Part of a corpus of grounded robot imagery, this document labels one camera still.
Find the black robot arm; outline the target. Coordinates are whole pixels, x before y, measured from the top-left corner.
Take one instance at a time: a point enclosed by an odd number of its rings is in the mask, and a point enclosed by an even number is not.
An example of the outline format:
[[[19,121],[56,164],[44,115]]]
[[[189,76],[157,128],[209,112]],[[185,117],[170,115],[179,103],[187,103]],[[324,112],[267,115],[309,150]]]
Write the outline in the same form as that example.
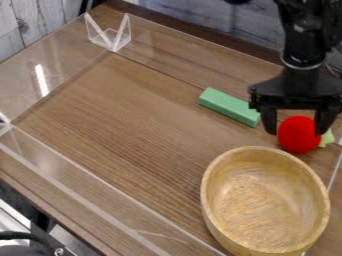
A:
[[[249,87],[251,109],[277,134],[278,111],[313,110],[314,131],[330,129],[342,113],[342,81],[321,74],[328,53],[342,43],[342,0],[274,0],[285,31],[283,70]]]

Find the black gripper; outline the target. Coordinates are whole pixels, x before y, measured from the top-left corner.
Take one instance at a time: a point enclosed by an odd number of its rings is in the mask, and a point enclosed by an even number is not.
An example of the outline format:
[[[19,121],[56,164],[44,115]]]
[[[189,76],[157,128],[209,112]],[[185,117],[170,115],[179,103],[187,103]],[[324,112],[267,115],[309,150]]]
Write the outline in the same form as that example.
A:
[[[271,79],[249,87],[249,106],[261,112],[269,134],[277,134],[275,109],[315,110],[315,134],[330,129],[342,112],[342,80],[321,73],[321,68],[285,67]]]

